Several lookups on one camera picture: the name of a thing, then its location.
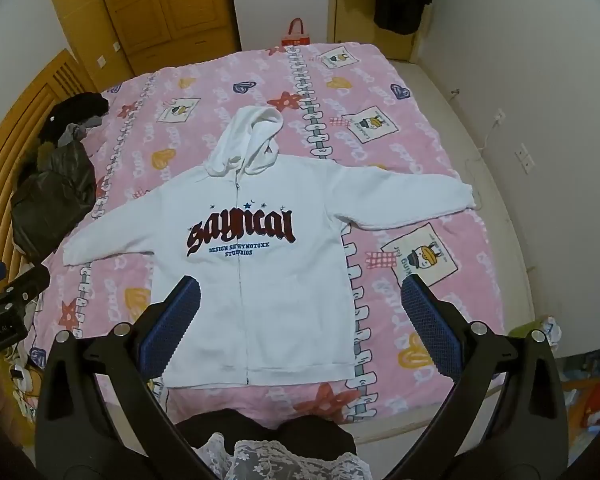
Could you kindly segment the white zip hoodie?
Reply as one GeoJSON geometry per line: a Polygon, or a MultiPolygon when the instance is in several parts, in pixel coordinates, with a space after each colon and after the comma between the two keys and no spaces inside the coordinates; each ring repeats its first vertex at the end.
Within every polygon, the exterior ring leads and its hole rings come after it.
{"type": "Polygon", "coordinates": [[[151,298],[184,276],[201,302],[161,371],[170,388],[286,386],[354,375],[354,299],[342,232],[386,230],[474,206],[442,174],[400,174],[282,154],[284,120],[245,106],[207,160],[114,208],[65,244],[78,266],[152,258],[151,298]]]}

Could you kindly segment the dark olive jacket pile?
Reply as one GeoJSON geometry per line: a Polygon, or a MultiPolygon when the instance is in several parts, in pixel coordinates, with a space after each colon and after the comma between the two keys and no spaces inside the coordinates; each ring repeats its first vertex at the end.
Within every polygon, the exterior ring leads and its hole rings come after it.
{"type": "Polygon", "coordinates": [[[12,238],[28,261],[40,263],[94,207],[95,170],[80,141],[38,144],[24,158],[10,199],[12,238]]]}

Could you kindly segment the black and lace garment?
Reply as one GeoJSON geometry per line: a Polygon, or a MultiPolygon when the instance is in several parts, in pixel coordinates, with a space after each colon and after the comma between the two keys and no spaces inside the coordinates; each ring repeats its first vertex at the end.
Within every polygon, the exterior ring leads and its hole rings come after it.
{"type": "Polygon", "coordinates": [[[352,434],[316,415],[275,429],[233,410],[195,415],[176,428],[219,479],[365,480],[352,434]]]}

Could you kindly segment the wooden headboard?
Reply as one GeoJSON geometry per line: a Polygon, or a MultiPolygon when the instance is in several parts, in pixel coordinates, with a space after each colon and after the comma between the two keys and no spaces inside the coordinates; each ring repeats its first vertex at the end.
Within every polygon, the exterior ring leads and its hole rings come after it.
{"type": "Polygon", "coordinates": [[[23,265],[23,256],[12,242],[10,198],[18,162],[40,132],[52,107],[81,92],[95,89],[82,65],[68,50],[56,55],[15,100],[0,125],[0,261],[12,280],[23,265]]]}

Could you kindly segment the black garment on headboard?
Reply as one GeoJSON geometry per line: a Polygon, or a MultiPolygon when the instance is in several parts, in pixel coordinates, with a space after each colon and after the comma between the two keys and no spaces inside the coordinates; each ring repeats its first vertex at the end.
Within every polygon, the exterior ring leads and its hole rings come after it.
{"type": "Polygon", "coordinates": [[[58,145],[68,125],[82,125],[93,117],[104,117],[109,112],[109,101],[97,92],[83,92],[56,104],[45,119],[38,134],[40,143],[58,145]]]}

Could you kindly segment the wooden wardrobe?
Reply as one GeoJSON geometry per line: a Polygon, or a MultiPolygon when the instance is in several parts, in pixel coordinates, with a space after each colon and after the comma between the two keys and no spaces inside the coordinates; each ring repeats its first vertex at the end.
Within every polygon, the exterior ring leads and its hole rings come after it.
{"type": "Polygon", "coordinates": [[[239,50],[233,0],[104,0],[138,76],[239,50]]]}

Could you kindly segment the pink patterned bed blanket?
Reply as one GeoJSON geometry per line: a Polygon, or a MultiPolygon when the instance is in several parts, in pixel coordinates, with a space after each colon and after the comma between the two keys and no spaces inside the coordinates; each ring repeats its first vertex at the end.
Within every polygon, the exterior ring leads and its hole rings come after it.
{"type": "MultiPolygon", "coordinates": [[[[52,280],[24,348],[44,367],[55,335],[106,334],[133,322],[151,298],[151,255],[119,254],[68,266],[65,244],[95,220],[203,164],[236,112],[268,106],[283,116],[284,155],[377,167],[400,174],[458,177],[440,136],[410,89],[369,44],[318,44],[248,51],[168,67],[106,92],[109,112],[84,138],[96,179],[91,212],[47,258],[52,280]]],[[[415,333],[400,284],[419,275],[468,320],[503,327],[503,309],[486,226],[474,206],[386,230],[342,232],[354,299],[354,375],[286,386],[170,388],[155,393],[184,419],[232,408],[272,426],[304,413],[342,422],[387,417],[439,403],[451,388],[415,333]]]]}

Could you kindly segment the red paper bag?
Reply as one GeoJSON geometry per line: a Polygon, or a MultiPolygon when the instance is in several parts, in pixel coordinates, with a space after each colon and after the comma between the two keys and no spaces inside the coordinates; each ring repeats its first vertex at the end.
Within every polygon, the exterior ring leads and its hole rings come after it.
{"type": "Polygon", "coordinates": [[[282,47],[307,46],[310,43],[310,35],[304,28],[302,18],[294,18],[289,23],[286,34],[280,40],[280,45],[282,47]]]}

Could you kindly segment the white wall switch plate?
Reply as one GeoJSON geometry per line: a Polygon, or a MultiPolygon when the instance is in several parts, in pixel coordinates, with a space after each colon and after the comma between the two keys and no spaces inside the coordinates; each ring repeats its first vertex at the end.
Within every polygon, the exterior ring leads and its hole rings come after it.
{"type": "Polygon", "coordinates": [[[531,174],[531,171],[535,167],[535,162],[530,155],[528,148],[521,143],[519,148],[516,149],[515,155],[520,163],[521,168],[524,170],[525,174],[531,174]]]}

